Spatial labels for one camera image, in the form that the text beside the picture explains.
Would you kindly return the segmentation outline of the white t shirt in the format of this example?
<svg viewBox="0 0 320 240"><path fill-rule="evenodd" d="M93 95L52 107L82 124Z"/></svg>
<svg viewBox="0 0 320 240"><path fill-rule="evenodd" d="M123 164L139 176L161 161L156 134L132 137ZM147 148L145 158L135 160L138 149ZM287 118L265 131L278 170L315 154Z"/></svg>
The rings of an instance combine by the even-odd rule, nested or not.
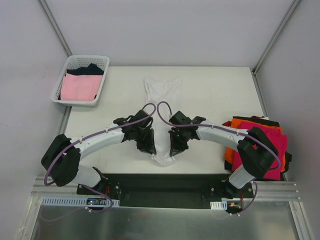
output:
<svg viewBox="0 0 320 240"><path fill-rule="evenodd" d="M161 116L168 121L170 115L176 113L180 109L180 100L182 93L183 79L154 79L146 77L143 80L145 90L145 103L153 103L158 105L161 101L164 103L159 107ZM174 163L175 158L170 156L170 134L171 127L165 124L155 112L153 115L152 128L154 130L154 145L156 153L151 158L160 166L169 166Z"/></svg>

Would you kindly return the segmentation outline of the red t shirt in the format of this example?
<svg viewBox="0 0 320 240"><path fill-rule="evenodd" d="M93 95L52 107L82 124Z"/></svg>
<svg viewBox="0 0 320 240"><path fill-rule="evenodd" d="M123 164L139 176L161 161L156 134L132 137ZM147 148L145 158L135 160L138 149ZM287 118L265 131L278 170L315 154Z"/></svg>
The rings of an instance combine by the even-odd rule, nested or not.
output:
<svg viewBox="0 0 320 240"><path fill-rule="evenodd" d="M232 120L228 120L228 121L224 122L222 125L225 127L239 129L240 125L243 121L258 123L262 119L263 119L262 117L258 117L258 116L252 116L252 117L233 116Z"/></svg>

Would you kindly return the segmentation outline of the white plastic laundry basket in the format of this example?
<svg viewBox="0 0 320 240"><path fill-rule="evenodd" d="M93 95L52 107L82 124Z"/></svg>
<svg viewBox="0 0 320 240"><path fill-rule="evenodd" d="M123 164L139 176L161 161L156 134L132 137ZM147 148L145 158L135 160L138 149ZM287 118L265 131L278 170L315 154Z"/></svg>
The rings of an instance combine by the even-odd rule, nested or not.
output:
<svg viewBox="0 0 320 240"><path fill-rule="evenodd" d="M69 56L52 91L51 100L66 106L95 106L109 63L107 56Z"/></svg>

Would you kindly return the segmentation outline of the magenta t shirt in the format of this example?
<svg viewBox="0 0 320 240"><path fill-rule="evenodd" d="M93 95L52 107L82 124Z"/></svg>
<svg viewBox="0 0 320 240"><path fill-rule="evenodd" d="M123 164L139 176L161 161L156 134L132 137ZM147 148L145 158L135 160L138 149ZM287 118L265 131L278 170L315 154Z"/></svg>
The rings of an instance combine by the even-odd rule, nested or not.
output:
<svg viewBox="0 0 320 240"><path fill-rule="evenodd" d="M270 139L272 144L276 147L278 151L278 158L281 160L281 168L277 170L268 171L265 174L264 179L280 181L281 173L285 171L285 154L288 148L288 137L282 133L282 128L280 126L268 126L255 122L243 121L239 129L251 130L253 127L258 127L262 129L262 131ZM232 172L235 171L242 164L242 160L240 158L239 153L231 148L226 149L224 158L227 162L232 164Z"/></svg>

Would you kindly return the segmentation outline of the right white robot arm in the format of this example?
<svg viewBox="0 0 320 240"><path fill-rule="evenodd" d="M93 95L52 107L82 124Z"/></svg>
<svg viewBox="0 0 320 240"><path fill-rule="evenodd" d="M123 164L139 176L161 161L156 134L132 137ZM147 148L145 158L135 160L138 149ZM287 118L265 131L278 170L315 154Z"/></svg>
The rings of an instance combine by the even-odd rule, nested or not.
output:
<svg viewBox="0 0 320 240"><path fill-rule="evenodd" d="M259 127L250 130L216 125L204 117L193 119L181 111L169 119L170 156L189 148L188 141L210 141L236 151L240 166L229 177L214 187L223 198L232 199L242 193L243 187L255 179L262 179L267 172L280 168L279 152L268 136Z"/></svg>

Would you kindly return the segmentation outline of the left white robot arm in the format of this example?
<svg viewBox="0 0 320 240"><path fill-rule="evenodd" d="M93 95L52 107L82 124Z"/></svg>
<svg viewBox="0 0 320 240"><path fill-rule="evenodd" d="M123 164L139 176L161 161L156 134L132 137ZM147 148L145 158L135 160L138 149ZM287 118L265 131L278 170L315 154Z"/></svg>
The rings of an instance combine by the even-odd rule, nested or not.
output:
<svg viewBox="0 0 320 240"><path fill-rule="evenodd" d="M155 154L152 124L152 115L141 109L135 115L117 118L103 130L89 135L57 135L41 159L46 170L44 184L63 187L76 183L88 187L96 195L103 193L108 186L107 178L97 167L84 166L81 161L103 148L126 141L135 141L137 149L143 153Z"/></svg>

